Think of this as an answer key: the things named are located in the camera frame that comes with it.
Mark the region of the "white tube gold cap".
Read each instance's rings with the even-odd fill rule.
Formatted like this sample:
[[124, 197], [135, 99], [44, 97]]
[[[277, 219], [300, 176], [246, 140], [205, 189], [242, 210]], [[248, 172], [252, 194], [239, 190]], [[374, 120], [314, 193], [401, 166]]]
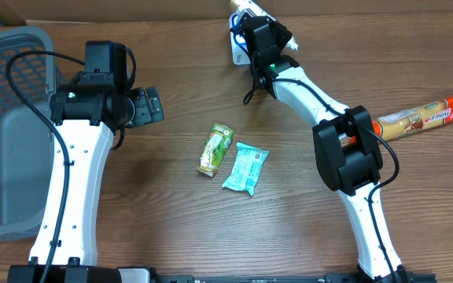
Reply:
[[[269, 17], [271, 20], [276, 20], [272, 15], [262, 9], [258, 4], [256, 4], [253, 0], [230, 0], [230, 6], [232, 7], [233, 11], [237, 15], [241, 15], [245, 9], [249, 9], [251, 12], [254, 13], [254, 16], [266, 16]], [[292, 37], [288, 43], [286, 44], [291, 50], [298, 50], [298, 43], [296, 42], [295, 38]]]

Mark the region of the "green tea carton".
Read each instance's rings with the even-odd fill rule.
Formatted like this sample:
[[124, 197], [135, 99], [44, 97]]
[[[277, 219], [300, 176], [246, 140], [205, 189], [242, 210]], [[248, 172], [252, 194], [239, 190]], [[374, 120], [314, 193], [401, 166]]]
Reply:
[[197, 167], [199, 172], [214, 177], [233, 141], [234, 131], [220, 123], [215, 123], [204, 144], [204, 150]]

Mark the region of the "teal snack packet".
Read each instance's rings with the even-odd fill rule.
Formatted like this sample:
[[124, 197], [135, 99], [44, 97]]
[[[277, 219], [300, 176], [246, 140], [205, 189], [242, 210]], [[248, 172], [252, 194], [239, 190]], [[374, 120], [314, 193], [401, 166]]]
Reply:
[[253, 197], [259, 181], [263, 164], [269, 152], [251, 145], [238, 142], [237, 155], [230, 175], [223, 183], [223, 188], [238, 192], [247, 192]]

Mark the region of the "orange spaghetti packet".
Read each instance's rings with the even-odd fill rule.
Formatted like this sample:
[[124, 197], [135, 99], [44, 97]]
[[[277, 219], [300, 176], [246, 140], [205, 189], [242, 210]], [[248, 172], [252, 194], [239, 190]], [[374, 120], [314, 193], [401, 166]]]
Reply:
[[388, 141], [452, 122], [453, 96], [379, 117], [372, 125], [375, 134]]

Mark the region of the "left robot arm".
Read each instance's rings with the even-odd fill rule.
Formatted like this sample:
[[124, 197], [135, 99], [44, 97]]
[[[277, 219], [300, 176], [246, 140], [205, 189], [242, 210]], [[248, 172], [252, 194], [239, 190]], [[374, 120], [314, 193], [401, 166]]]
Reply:
[[108, 154], [128, 128], [157, 123], [164, 114], [154, 86], [134, 87], [137, 65], [121, 43], [89, 41], [84, 67], [50, 98], [45, 117], [18, 89], [11, 57], [6, 77], [15, 95], [53, 134], [56, 152], [39, 234], [26, 265], [9, 268], [9, 282], [140, 282], [159, 280], [152, 267], [100, 267], [96, 218]]

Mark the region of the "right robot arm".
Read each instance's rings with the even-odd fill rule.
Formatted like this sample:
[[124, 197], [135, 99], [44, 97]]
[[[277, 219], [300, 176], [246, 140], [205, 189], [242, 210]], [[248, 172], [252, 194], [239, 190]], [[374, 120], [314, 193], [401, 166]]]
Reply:
[[359, 253], [363, 282], [410, 280], [390, 240], [381, 206], [381, 147], [370, 113], [350, 108], [319, 89], [300, 64], [282, 51], [292, 33], [269, 16], [244, 8], [230, 29], [241, 36], [249, 57], [254, 90], [265, 90], [288, 105], [311, 127], [318, 173], [346, 209]]

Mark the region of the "white barcode scanner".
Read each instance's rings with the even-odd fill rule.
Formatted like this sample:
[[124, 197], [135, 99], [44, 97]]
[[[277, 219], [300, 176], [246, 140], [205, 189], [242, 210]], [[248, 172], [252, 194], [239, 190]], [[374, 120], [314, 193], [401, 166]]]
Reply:
[[[229, 28], [233, 28], [238, 24], [239, 14], [232, 13], [229, 18]], [[245, 39], [241, 35], [235, 35], [230, 32], [230, 45], [232, 52], [232, 60], [235, 65], [250, 65], [249, 54], [247, 53], [247, 45]]]

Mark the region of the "grey plastic shopping basket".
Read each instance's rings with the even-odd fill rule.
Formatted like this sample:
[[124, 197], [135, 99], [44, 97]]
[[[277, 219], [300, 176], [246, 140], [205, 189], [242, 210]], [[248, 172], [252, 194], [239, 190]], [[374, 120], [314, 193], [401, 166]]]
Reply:
[[32, 27], [0, 31], [0, 240], [34, 237], [42, 221], [53, 164], [53, 135], [8, 84], [7, 61], [22, 94], [44, 115], [64, 77], [55, 65], [51, 37]]

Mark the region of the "cardboard back panel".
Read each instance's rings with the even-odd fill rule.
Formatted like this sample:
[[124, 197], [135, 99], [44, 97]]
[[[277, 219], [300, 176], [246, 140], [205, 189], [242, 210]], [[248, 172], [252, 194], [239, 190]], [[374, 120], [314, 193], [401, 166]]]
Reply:
[[[258, 0], [275, 17], [453, 11], [453, 0]], [[228, 0], [0, 0], [0, 22], [211, 20], [230, 15]]]

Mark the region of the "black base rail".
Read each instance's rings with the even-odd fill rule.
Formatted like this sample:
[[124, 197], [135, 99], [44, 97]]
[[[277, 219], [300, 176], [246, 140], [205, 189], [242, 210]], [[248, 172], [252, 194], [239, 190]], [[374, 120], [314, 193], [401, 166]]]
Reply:
[[328, 273], [322, 276], [282, 277], [194, 277], [190, 274], [162, 275], [154, 267], [121, 268], [122, 282], [157, 283], [357, 283], [392, 282], [388, 279], [367, 279], [361, 273]]

